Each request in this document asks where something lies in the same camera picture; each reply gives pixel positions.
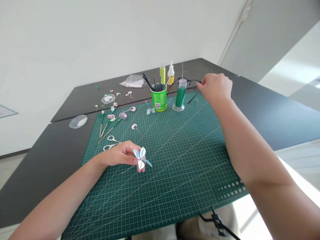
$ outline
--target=eyeglasses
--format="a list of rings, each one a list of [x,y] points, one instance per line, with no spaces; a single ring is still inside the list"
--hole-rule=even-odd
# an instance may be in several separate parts
[[[178,78],[178,79],[176,79],[176,80],[173,82],[173,84],[174,84],[176,81],[178,81],[178,83],[180,83],[180,82],[182,82],[182,81],[186,81],[186,82],[189,83],[189,86],[190,86],[192,89],[197,89],[197,84],[196,84],[197,82],[198,82],[198,83],[202,83],[202,82],[199,81],[199,80],[188,80],[187,78]],[[196,95],[194,95],[194,97],[188,102],[188,104],[195,98]]]

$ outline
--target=hand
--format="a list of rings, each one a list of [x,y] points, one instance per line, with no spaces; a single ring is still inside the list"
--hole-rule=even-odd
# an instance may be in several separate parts
[[[126,141],[108,149],[107,151],[99,153],[94,158],[98,159],[106,167],[118,164],[137,165],[137,171],[140,172],[138,159],[134,156],[134,149],[140,152],[141,147],[135,145],[131,141]]]
[[[232,81],[223,73],[206,74],[202,83],[197,83],[197,87],[211,106],[231,99]]]

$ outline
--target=scissors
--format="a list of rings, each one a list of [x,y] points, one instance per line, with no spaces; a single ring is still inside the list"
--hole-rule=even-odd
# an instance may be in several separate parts
[[[117,142],[117,143],[104,146],[104,147],[103,147],[103,150],[104,150],[104,151],[106,151],[106,150],[108,150],[108,149],[110,149],[110,148],[114,147],[115,145],[118,145],[118,144],[122,143],[122,142],[119,142],[119,141],[115,140],[115,139],[114,139],[114,136],[112,136],[112,135],[111,135],[111,136],[109,136],[107,139],[108,139],[109,141]]]

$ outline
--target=green cutting mat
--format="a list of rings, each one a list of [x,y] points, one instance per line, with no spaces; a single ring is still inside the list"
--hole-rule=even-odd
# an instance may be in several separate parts
[[[110,133],[147,150],[144,173],[136,167],[108,167],[82,202],[62,235],[72,239],[119,239],[196,216],[248,194],[233,170],[217,116],[206,100],[186,94],[185,110],[175,112],[175,97],[167,109],[146,115],[151,103],[127,112]],[[119,113],[127,109],[116,110]],[[131,129],[136,123],[138,131]],[[100,144],[101,114],[96,118],[82,164],[113,144]]]

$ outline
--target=yellow glue bottle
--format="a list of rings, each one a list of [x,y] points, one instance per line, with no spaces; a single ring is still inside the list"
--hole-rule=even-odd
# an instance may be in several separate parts
[[[164,63],[162,63],[160,67],[160,79],[162,84],[166,84],[166,66]]]
[[[174,70],[173,70],[172,60],[171,60],[171,65],[169,66],[168,79],[169,79],[168,84],[169,85],[173,84],[173,82],[174,82]]]

